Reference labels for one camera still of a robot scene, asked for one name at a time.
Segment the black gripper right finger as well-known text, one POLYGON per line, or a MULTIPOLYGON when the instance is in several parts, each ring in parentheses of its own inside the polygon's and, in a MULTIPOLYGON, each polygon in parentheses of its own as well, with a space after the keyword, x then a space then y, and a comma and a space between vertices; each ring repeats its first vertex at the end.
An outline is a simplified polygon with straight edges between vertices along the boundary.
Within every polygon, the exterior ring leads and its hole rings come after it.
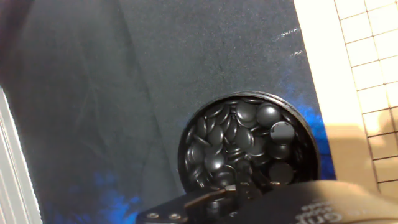
POLYGON ((247 160, 236 164, 236 185, 239 199, 256 199, 271 190, 267 179, 259 171, 253 171, 247 160))

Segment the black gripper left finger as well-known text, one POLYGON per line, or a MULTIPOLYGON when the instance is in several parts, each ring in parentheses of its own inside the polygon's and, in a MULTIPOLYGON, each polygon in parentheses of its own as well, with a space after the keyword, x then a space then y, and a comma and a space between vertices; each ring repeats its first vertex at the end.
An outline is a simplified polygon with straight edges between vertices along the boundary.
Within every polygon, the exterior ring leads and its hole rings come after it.
POLYGON ((145 210, 137 224, 216 223, 238 209, 238 187, 205 187, 145 210))

